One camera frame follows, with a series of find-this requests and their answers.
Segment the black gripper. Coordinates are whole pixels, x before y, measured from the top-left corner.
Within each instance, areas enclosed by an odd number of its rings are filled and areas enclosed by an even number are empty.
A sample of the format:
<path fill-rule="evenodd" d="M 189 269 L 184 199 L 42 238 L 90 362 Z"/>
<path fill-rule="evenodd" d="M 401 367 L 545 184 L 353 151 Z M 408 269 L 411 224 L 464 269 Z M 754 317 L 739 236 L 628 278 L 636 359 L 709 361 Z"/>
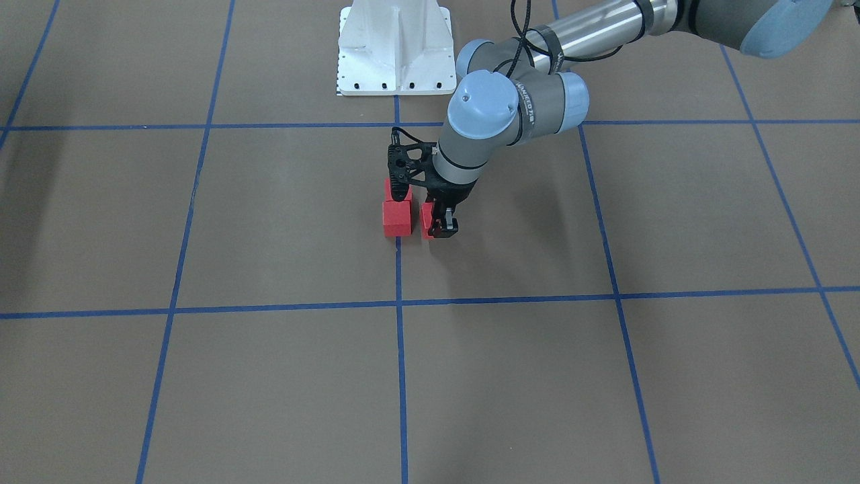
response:
<path fill-rule="evenodd" d="M 432 238 L 451 238 L 460 230 L 454 214 L 456 206 L 471 193 L 477 181 L 469 184 L 455 184 L 436 173 L 425 173 L 424 188 L 426 202 L 432 202 L 430 236 Z"/>

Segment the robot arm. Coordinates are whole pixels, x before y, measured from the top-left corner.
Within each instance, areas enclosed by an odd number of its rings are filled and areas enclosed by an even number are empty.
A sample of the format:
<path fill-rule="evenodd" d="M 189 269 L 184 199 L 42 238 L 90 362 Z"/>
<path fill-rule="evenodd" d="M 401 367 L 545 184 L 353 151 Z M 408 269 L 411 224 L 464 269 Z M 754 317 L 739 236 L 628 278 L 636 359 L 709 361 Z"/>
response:
<path fill-rule="evenodd" d="M 506 41 L 470 41 L 455 61 L 460 83 L 439 140 L 421 155 L 424 236 L 458 232 L 456 206 L 495 151 L 584 122 L 589 89 L 572 68 L 670 32 L 778 58 L 807 40 L 830 7 L 830 1 L 604 1 L 550 24 L 518 24 L 517 36 Z"/>

